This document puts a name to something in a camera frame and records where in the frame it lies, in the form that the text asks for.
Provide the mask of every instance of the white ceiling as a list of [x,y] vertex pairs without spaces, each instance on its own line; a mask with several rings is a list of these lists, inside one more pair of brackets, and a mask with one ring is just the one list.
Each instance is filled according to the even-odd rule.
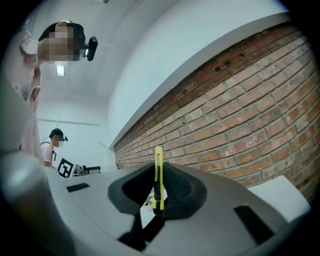
[[54,65],[41,66],[42,86],[102,101],[114,88],[126,59],[147,29],[180,0],[46,0],[30,18],[32,36],[38,38],[50,24],[71,20],[84,27],[86,41],[96,36],[94,60],[70,62],[65,76]]

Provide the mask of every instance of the brick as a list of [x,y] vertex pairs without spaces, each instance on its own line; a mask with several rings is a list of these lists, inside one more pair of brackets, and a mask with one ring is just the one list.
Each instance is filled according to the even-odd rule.
[[226,80],[228,77],[230,77],[230,74],[227,72],[227,70],[224,70],[218,74],[215,74],[209,81],[207,81],[204,84],[201,84],[198,86],[193,92],[193,96],[195,98],[201,96],[211,88],[215,87],[216,85],[220,84],[224,80]]
[[232,142],[232,141],[235,141],[239,138],[242,138],[250,133],[251,133],[251,130],[250,130],[249,125],[244,124],[244,125],[241,125],[235,129],[233,129],[232,131],[229,131],[227,133],[227,136],[229,138],[229,141]]
[[261,33],[260,36],[256,38],[255,45],[260,49],[262,47],[265,47],[266,45],[274,42],[276,40],[273,33],[269,32],[268,30],[265,30]]
[[198,155],[199,163],[203,162],[209,162],[213,160],[219,159],[219,151],[218,150],[212,150],[206,153],[202,153]]
[[180,137],[179,130],[174,130],[166,135],[168,141],[172,141]]
[[224,117],[238,111],[239,109],[241,109],[240,105],[236,101],[233,101],[233,102],[223,106],[222,108],[218,109],[217,112],[218,112],[220,118],[224,118]]
[[211,137],[211,135],[212,134],[211,134],[210,128],[205,128],[205,129],[196,131],[191,136],[192,136],[192,139],[193,139],[194,142],[198,142],[198,141],[201,141],[201,140],[204,140],[206,138]]
[[147,150],[148,148],[149,148],[149,144],[148,143],[142,145],[142,150]]
[[244,93],[244,89],[242,88],[241,85],[236,85],[235,87],[232,87],[231,89],[228,90],[229,95],[231,96],[232,99],[235,99],[242,95]]
[[272,42],[269,45],[266,46],[266,48],[270,51],[270,52],[274,52],[275,50],[279,49],[279,45],[276,44],[276,42]]
[[265,112],[261,116],[255,118],[250,123],[250,128],[252,129],[252,131],[256,131],[256,130],[266,126],[267,124],[271,123],[273,120],[277,119],[278,117],[280,117],[282,113],[283,112],[280,109],[280,107],[276,106],[276,107],[268,110],[267,112]]
[[243,62],[247,65],[251,65],[252,63],[255,63],[256,61],[260,60],[264,56],[268,55],[269,51],[267,48],[259,49],[258,51],[254,52],[253,54],[246,56],[243,58]]
[[215,61],[213,58],[204,63],[199,69],[202,71],[211,71],[213,68],[215,68],[219,63]]
[[261,113],[271,108],[275,104],[275,100],[271,96],[266,96],[263,99],[259,100],[255,106],[256,109]]
[[295,175],[299,173],[302,169],[304,169],[307,165],[314,161],[317,156],[317,149],[308,152],[308,154],[304,155],[300,161],[292,167],[292,174]]
[[257,73],[259,70],[260,70],[260,67],[256,64],[253,64],[248,68],[246,68],[245,70],[242,70],[239,73],[230,77],[228,80],[225,81],[225,83],[229,88],[231,88],[236,84],[239,84],[242,81],[248,79],[249,77]]
[[308,129],[306,129],[302,134],[300,134],[297,138],[295,138],[291,142],[291,149],[295,151],[300,148],[303,144],[305,144],[311,137],[316,133],[317,129],[315,125],[311,125]]
[[217,160],[211,163],[198,164],[193,166],[193,168],[199,169],[205,172],[215,172],[219,170],[228,169],[236,166],[236,162],[233,158],[226,158],[223,160]]
[[143,144],[146,144],[146,143],[148,143],[148,142],[150,142],[150,141],[151,141],[151,136],[145,137],[144,139],[142,139],[142,140],[139,141],[139,146],[141,146],[141,145],[143,145]]
[[172,140],[167,142],[166,144],[163,145],[163,150],[171,150],[175,148],[182,147],[184,145],[190,144],[192,142],[191,138],[189,136],[186,137],[180,137],[176,140]]
[[140,153],[140,156],[141,157],[145,157],[145,156],[148,156],[148,155],[153,155],[154,153],[155,153],[155,149],[154,149],[154,147],[152,147],[152,148],[149,148],[149,149],[147,149],[145,151],[142,151]]
[[269,125],[266,128],[266,132],[268,134],[268,137],[270,138],[281,133],[285,128],[286,128],[285,122],[282,120],[282,118],[280,118],[273,124]]
[[279,173],[282,173],[283,171],[285,171],[289,167],[291,167],[294,163],[299,161],[299,159],[300,159],[299,152],[294,152],[294,153],[290,154],[285,159],[274,163],[269,168],[264,169],[262,171],[263,178],[267,179],[267,178],[270,178],[270,177],[277,176]]
[[233,64],[231,67],[228,68],[228,71],[234,75],[235,73],[238,73],[239,71],[246,68],[246,64],[244,64],[242,61],[238,61],[235,64]]
[[149,130],[147,130],[145,132],[145,134],[146,134],[146,136],[149,136],[149,135],[155,133],[156,131],[160,130],[162,127],[163,127],[162,123],[158,123],[157,125],[153,126]]
[[254,44],[255,39],[254,38],[247,38],[245,40],[243,40],[242,42],[238,43],[237,45],[233,46],[230,49],[230,52],[232,53],[239,53],[241,52],[243,49],[245,49],[248,46],[252,46]]
[[242,165],[251,162],[259,157],[259,151],[257,149],[250,150],[249,152],[237,155],[235,160],[238,165]]
[[316,141],[317,143],[320,143],[320,131],[318,131],[318,132],[316,133],[314,139],[315,139],[315,141]]
[[312,50],[309,50],[306,54],[304,54],[303,56],[301,56],[299,58],[299,61],[302,63],[302,65],[305,66],[310,61],[312,61],[313,58],[314,58],[314,54],[313,54]]
[[242,124],[256,115],[256,110],[253,106],[245,108],[241,112],[237,112],[233,116],[225,119],[217,124],[214,124],[211,129],[215,134],[228,130],[236,125]]
[[154,148],[155,146],[161,146],[166,142],[167,142],[166,136],[159,137],[156,140],[149,142],[149,148]]
[[284,97],[286,97],[291,90],[289,89],[288,85],[285,85],[281,87],[280,89],[276,90],[275,92],[272,93],[273,98],[279,102],[281,101]]
[[243,54],[238,53],[238,54],[235,54],[235,55],[233,55],[232,57],[228,58],[227,60],[228,60],[231,64],[234,64],[234,63],[236,63],[237,61],[241,60],[242,58],[243,58]]
[[170,158],[171,156],[170,156],[170,152],[169,151],[167,151],[167,152],[163,152],[163,159],[168,159],[168,158]]
[[185,120],[187,123],[194,121],[203,116],[202,110],[200,108],[195,109],[194,111],[185,115]]
[[159,134],[158,131],[156,131],[155,133],[151,134],[150,137],[151,137],[151,140],[153,141],[153,140],[155,140],[156,138],[159,138],[159,137],[160,137],[160,134]]
[[163,121],[162,121],[162,125],[165,127],[165,126],[167,126],[167,125],[170,125],[172,122],[174,122],[175,121],[175,117],[174,117],[174,115],[172,114],[172,115],[170,115],[170,116],[168,116],[166,119],[164,119]]
[[289,167],[288,169],[285,169],[284,171],[275,174],[274,177],[278,177],[280,175],[286,177],[289,180],[292,175],[292,168]]
[[239,102],[242,106],[246,106],[251,102],[256,101],[257,99],[260,99],[261,97],[272,91],[274,88],[275,85],[273,84],[273,82],[268,81],[240,97]]
[[304,157],[315,148],[314,141],[308,140],[304,145],[300,147],[301,156]]
[[301,115],[303,115],[317,100],[317,93],[311,93],[308,98],[306,98],[300,105],[291,110],[285,117],[285,122],[287,125],[295,122]]
[[186,96],[187,94],[189,94],[191,91],[193,91],[195,88],[197,88],[198,85],[195,82],[192,82],[191,84],[189,84],[186,88],[184,88],[181,92],[179,92],[175,97],[174,100],[178,101],[181,98],[183,98],[184,96]]
[[278,46],[285,46],[286,44],[290,43],[291,41],[292,41],[292,39],[290,36],[285,36],[285,37],[282,37],[281,39],[275,41],[275,43]]
[[199,69],[193,74],[193,81],[197,83],[197,85],[202,85],[206,81],[208,81],[210,78],[213,77],[214,71],[211,70],[201,70]]
[[225,59],[231,57],[233,54],[230,51],[224,51],[223,53],[219,54],[215,57],[217,62],[223,62]]
[[176,112],[179,109],[178,105],[173,105],[169,109],[167,109],[162,114],[158,115],[158,117],[155,119],[157,123],[160,123],[162,120],[166,119],[170,115],[172,115],[174,112]]
[[285,56],[281,59],[279,59],[274,65],[277,66],[280,70],[283,70],[290,66],[291,63],[293,63],[294,60],[289,56]]
[[216,118],[215,113],[206,114],[205,116],[183,126],[180,129],[180,133],[181,133],[181,135],[186,135],[186,134],[191,133],[193,131],[196,131],[202,127],[205,127],[209,124],[212,124],[216,120],[217,120],[217,118]]
[[289,55],[292,59],[296,60],[301,57],[304,53],[306,53],[310,49],[310,45],[308,43],[304,43],[299,46],[297,49],[293,50]]
[[282,85],[287,80],[288,80],[288,78],[286,77],[286,75],[283,72],[278,73],[277,75],[275,75],[272,78],[272,82],[274,83],[274,85],[276,87],[279,87],[280,85]]
[[316,116],[318,116],[320,111],[320,101],[317,102],[316,105],[314,105],[310,111],[307,113],[307,117],[309,121],[312,121]]
[[159,114],[163,113],[165,110],[167,110],[168,108],[170,108],[173,103],[175,102],[175,97],[174,94],[172,92],[169,92],[165,95],[165,97],[163,97],[162,99],[160,99],[154,106],[153,106],[153,111],[156,112],[158,111]]
[[301,171],[301,179],[304,180],[313,172],[314,172],[314,162],[311,162]]
[[182,80],[180,83],[178,83],[176,85],[176,87],[172,90],[172,93],[174,96],[178,95],[180,92],[182,92],[189,84],[191,84],[192,82],[190,82],[190,80],[188,79],[189,76],[187,76],[184,80]]
[[262,83],[262,80],[259,76],[254,75],[250,77],[249,79],[243,81],[241,84],[247,91],[253,89],[254,87],[260,85]]
[[284,74],[290,78],[295,73],[297,73],[300,69],[302,69],[303,65],[299,60],[296,60],[292,64],[290,64],[286,69],[283,70]]
[[198,107],[202,106],[206,103],[205,97],[199,97],[193,100],[190,104],[180,108],[177,112],[174,113],[174,117],[179,119],[183,117],[185,114],[190,113],[191,111],[197,109]]
[[185,155],[183,147],[175,148],[170,150],[170,155],[172,158],[182,157]]
[[247,137],[244,141],[239,141],[234,144],[229,144],[220,149],[223,157],[229,157],[234,154],[246,151],[266,141],[266,136],[263,131],[258,132],[250,137]]
[[279,48],[278,50],[272,52],[269,54],[269,58],[273,61],[279,60],[284,55],[288,54],[290,52],[290,49],[287,46],[283,46]]
[[291,44],[294,45],[294,48],[297,48],[298,46],[302,45],[306,41],[307,41],[307,37],[301,36],[301,37],[295,39]]
[[178,164],[178,165],[190,165],[198,163],[197,155],[187,155],[180,158],[174,158],[169,160],[170,163]]
[[271,159],[270,157],[265,157],[263,159],[260,159],[258,161],[255,161],[251,164],[248,164],[244,167],[240,167],[234,170],[228,170],[226,172],[226,176],[228,178],[236,178],[236,177],[241,177],[245,176],[248,174],[252,174],[254,172],[258,172],[264,168],[267,168],[268,166],[271,165]]
[[268,56],[260,59],[257,64],[259,65],[259,67],[261,67],[262,69],[265,69],[266,67],[268,67],[269,65],[271,65],[273,63],[273,60],[271,60]]
[[235,179],[236,182],[240,183],[241,185],[245,187],[251,187],[254,184],[262,181],[262,172],[259,171],[257,173],[250,174],[245,177],[237,178]]
[[175,122],[167,125],[163,129],[159,130],[160,136],[166,135],[166,134],[168,134],[168,133],[180,128],[184,124],[185,124],[185,122],[184,122],[183,118],[178,119]]
[[185,105],[192,102],[194,99],[195,99],[195,96],[192,93],[189,93],[186,96],[184,96],[183,98],[179,99],[177,104],[178,104],[179,108],[182,108]]
[[218,95],[222,94],[226,90],[227,90],[227,87],[222,82],[222,83],[218,84],[217,86],[213,87],[211,90],[207,91],[206,95],[211,100],[211,99],[217,97]]
[[270,77],[274,76],[275,74],[277,74],[278,72],[280,72],[280,68],[273,64],[267,68],[265,68],[263,71],[261,71],[260,73],[258,73],[258,76],[263,80],[267,80]]
[[249,54],[254,53],[254,52],[257,51],[257,50],[258,50],[257,47],[255,47],[254,45],[250,45],[250,46],[244,48],[244,49],[243,49],[243,52],[244,52],[245,54],[249,55]]
[[226,138],[222,134],[222,135],[201,141],[199,143],[194,143],[194,144],[185,146],[184,151],[186,154],[193,154],[193,153],[213,149],[213,148],[221,146],[225,143],[226,143]]
[[149,124],[153,119],[155,119],[158,115],[159,115],[159,113],[158,113],[158,111],[156,111],[156,112],[153,113],[151,116],[149,116],[149,117],[143,122],[143,124],[146,126],[146,125]]
[[289,156],[289,154],[290,154],[289,145],[282,147],[281,149],[277,150],[275,153],[272,154],[274,163],[277,163],[282,159],[285,159],[287,156]]
[[308,124],[309,124],[308,117],[306,114],[304,114],[295,122],[295,127],[298,133],[300,133],[305,127],[307,127]]
[[275,150],[285,143],[287,143],[289,140],[291,140],[294,136],[296,136],[297,132],[295,127],[291,127],[287,129],[284,133],[269,139],[266,143],[262,144],[259,149],[261,155],[265,155],[269,153],[272,150]]

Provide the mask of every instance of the sleeve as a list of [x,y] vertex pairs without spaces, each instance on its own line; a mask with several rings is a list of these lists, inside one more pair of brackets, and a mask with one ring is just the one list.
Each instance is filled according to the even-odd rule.
[[43,161],[52,162],[52,147],[49,143],[46,143],[42,149],[42,154],[43,154]]
[[41,165],[44,164],[44,158],[43,158],[43,153],[41,150],[41,145],[40,145],[40,138],[39,138],[39,131],[38,131],[38,120],[37,120],[37,107],[38,107],[38,101],[37,99],[35,100],[34,103],[34,119],[33,119],[33,143],[34,143],[34,156],[39,160],[39,163]]

